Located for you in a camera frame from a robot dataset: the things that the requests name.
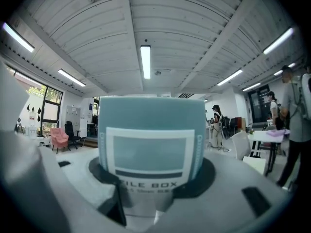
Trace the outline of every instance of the glass door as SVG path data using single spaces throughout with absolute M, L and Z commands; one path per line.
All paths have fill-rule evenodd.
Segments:
M 249 92 L 253 122 L 266 122 L 270 113 L 270 102 L 268 101 L 269 86 L 265 85 Z

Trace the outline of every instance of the ceiling beam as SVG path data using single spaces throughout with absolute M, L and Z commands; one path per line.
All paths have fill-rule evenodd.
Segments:
M 22 57 L 18 56 L 12 50 L 9 50 L 7 47 L 3 45 L 1 46 L 0 53 L 1 53 L 1 57 L 3 58 L 3 61 L 6 64 L 9 64 L 14 69 L 21 72 L 22 74 L 29 75 L 29 76 L 32 75 L 34 79 L 36 79 L 38 82 L 42 82 L 43 84 L 45 83 L 45 81 L 47 81 L 48 83 L 46 85 L 50 85 L 50 84 L 55 85 L 55 87 L 52 86 L 52 88 L 58 89 L 58 87 L 60 87 L 61 89 L 72 92 L 75 95 L 78 95 L 80 97 L 83 95 L 82 92 L 74 89 L 73 87 L 69 87 L 68 85 L 51 77 L 49 74 L 46 74 L 40 69 L 34 67 L 29 62 L 24 60 Z
M 115 96 L 124 96 L 124 95 L 138 95 L 138 94 L 157 94 L 157 93 L 170 93 L 172 91 L 172 87 L 157 87 L 157 88 L 148 88 L 141 90 L 140 88 L 129 88 L 122 90 L 110 91 L 109 95 Z M 174 89 L 175 95 L 177 96 L 180 91 L 178 88 Z M 218 94 L 218 92 L 209 92 L 207 89 L 195 89 L 195 88 L 186 88 L 183 90 L 183 93 L 191 93 L 191 94 Z M 97 96 L 106 96 L 107 94 L 101 93 L 100 91 L 92 91 L 88 93 L 84 93 L 84 98 L 92 98 Z
M 138 59 L 138 53 L 137 53 L 137 47 L 136 47 L 134 24 L 133 24 L 132 10 L 131 10 L 131 1 L 121 0 L 121 2 L 123 5 L 123 14 L 124 14 L 126 28 L 127 28 L 127 38 L 130 42 L 130 47 L 132 50 L 132 58 L 133 58 L 135 66 L 139 69 L 140 88 L 144 90 L 142 73 L 141 73 L 141 68 L 139 66 L 139 59 Z
M 41 29 L 36 21 L 30 16 L 30 14 L 21 6 L 16 11 L 16 14 L 20 19 L 29 27 L 29 29 L 40 38 L 50 50 L 52 50 L 60 59 L 66 62 L 69 66 L 79 72 L 82 76 L 96 85 L 105 93 L 108 93 L 108 89 L 99 83 L 95 78 L 91 77 L 84 69 L 82 69 L 73 59 L 71 59 L 49 36 Z
M 218 53 L 218 51 L 223 47 L 223 45 L 231 38 L 234 32 L 239 28 L 239 26 L 244 22 L 245 18 L 252 11 L 259 0 L 242 0 L 236 12 L 226 24 L 224 30 L 217 37 L 213 45 L 207 50 L 206 54 L 199 61 L 199 63 L 193 69 L 193 72 L 188 75 L 188 77 L 181 83 L 180 89 L 186 87 L 187 84 L 200 72 L 210 60 Z

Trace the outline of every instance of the woman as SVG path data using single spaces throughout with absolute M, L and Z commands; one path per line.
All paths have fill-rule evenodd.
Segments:
M 278 111 L 277 111 L 277 103 L 276 98 L 273 91 L 269 91 L 268 93 L 268 101 L 270 102 L 270 111 L 272 115 L 273 125 L 276 125 L 276 118 L 278 117 Z
M 212 108 L 214 110 L 214 130 L 213 130 L 213 138 L 212 138 L 212 146 L 214 148 L 221 148 L 222 145 L 222 112 L 220 111 L 219 105 L 215 104 Z

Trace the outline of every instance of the black pants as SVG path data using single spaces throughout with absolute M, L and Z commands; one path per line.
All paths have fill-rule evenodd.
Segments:
M 286 165 L 284 167 L 284 170 L 282 172 L 281 178 L 277 182 L 279 186 L 284 186 L 287 182 L 287 179 L 292 173 L 292 170 L 295 166 L 295 163 L 298 159 L 299 154 L 300 155 L 300 168 L 299 173 L 297 176 L 297 179 L 295 181 L 298 185 L 305 185 L 306 182 L 308 182 L 308 179 L 310 178 L 310 167 L 309 161 L 310 161 L 310 154 L 311 154 L 311 140 L 307 142 L 294 142 L 290 141 L 290 148 L 289 148 L 289 154 L 287 158 Z

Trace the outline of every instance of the white chair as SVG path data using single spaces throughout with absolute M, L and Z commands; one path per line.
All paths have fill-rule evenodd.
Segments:
M 231 139 L 236 151 L 236 158 L 249 164 L 252 168 L 263 174 L 266 166 L 266 159 L 249 157 L 249 155 L 251 151 L 260 153 L 265 153 L 265 151 L 252 150 L 246 132 L 239 132 L 232 136 Z

